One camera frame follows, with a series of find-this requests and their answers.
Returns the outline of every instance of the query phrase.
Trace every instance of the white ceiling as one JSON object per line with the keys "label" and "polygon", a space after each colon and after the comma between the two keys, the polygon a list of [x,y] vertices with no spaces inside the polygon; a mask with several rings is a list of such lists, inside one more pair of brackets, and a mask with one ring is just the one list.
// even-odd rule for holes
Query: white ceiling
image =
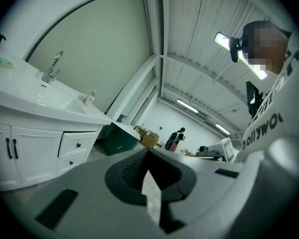
{"label": "white ceiling", "polygon": [[256,2],[259,4],[254,0],[165,0],[164,4],[164,26],[168,26],[164,54],[194,66],[165,57],[161,98],[174,105],[177,99],[190,104],[208,117],[209,125],[219,123],[230,132],[240,132],[238,138],[251,121],[244,104],[246,81],[266,92],[276,77],[268,72],[260,80],[242,61],[233,63],[229,51],[214,42],[216,33],[241,37],[244,25],[268,15],[264,10],[279,27],[291,30],[293,26],[289,17],[281,17],[286,12],[277,0]]}

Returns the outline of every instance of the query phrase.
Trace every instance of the gray plastic surface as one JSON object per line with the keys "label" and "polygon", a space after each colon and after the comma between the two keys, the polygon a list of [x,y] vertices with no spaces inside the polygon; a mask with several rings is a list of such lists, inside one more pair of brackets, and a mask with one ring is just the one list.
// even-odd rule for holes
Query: gray plastic surface
{"label": "gray plastic surface", "polygon": [[[254,238],[277,220],[299,189],[299,138],[277,140],[268,151],[251,154],[245,164],[159,150],[190,167],[197,177],[185,200],[169,204],[174,218],[185,226],[166,234],[145,206],[123,203],[105,184],[110,166],[139,151],[80,165],[44,187],[25,208],[35,218],[62,189],[77,191],[54,231],[55,238]],[[218,168],[239,175],[235,179],[214,173]]]}

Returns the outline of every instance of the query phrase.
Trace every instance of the backpack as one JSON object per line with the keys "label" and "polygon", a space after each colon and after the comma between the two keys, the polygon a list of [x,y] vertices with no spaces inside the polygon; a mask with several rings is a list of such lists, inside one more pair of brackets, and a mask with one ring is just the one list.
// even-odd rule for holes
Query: backpack
{"label": "backpack", "polygon": [[176,142],[178,140],[178,137],[179,137],[179,133],[178,132],[174,132],[169,137],[169,140],[172,140],[173,142]]}

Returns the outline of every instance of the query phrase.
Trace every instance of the gray floor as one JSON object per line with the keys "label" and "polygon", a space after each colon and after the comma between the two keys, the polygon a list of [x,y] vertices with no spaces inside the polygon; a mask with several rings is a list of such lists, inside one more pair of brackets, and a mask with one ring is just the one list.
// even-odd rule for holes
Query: gray floor
{"label": "gray floor", "polygon": [[[135,147],[135,149],[144,148],[140,143]],[[87,162],[107,158],[107,154],[102,148],[101,143],[96,143],[87,159]],[[36,192],[42,189],[44,186],[51,183],[53,180],[49,180],[46,182],[42,182],[33,186],[25,187],[22,189],[10,190],[1,192],[0,195],[6,203],[12,207],[22,208],[22,205],[26,203],[31,196],[33,196]],[[160,215],[160,189],[155,183],[153,177],[150,172],[147,172],[142,188],[142,194],[146,195],[148,198],[147,211],[152,220],[158,225],[159,223],[159,215]]]}

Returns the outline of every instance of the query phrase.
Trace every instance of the white vanity cabinet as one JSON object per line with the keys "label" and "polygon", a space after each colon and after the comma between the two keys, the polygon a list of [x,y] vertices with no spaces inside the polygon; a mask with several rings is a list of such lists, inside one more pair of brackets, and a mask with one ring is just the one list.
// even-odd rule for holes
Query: white vanity cabinet
{"label": "white vanity cabinet", "polygon": [[12,151],[11,127],[0,124],[0,189],[22,185]]}
{"label": "white vanity cabinet", "polygon": [[24,184],[35,184],[55,174],[63,132],[11,127],[16,168]]}
{"label": "white vanity cabinet", "polygon": [[63,132],[0,124],[0,191],[47,181],[84,163],[99,130]]}

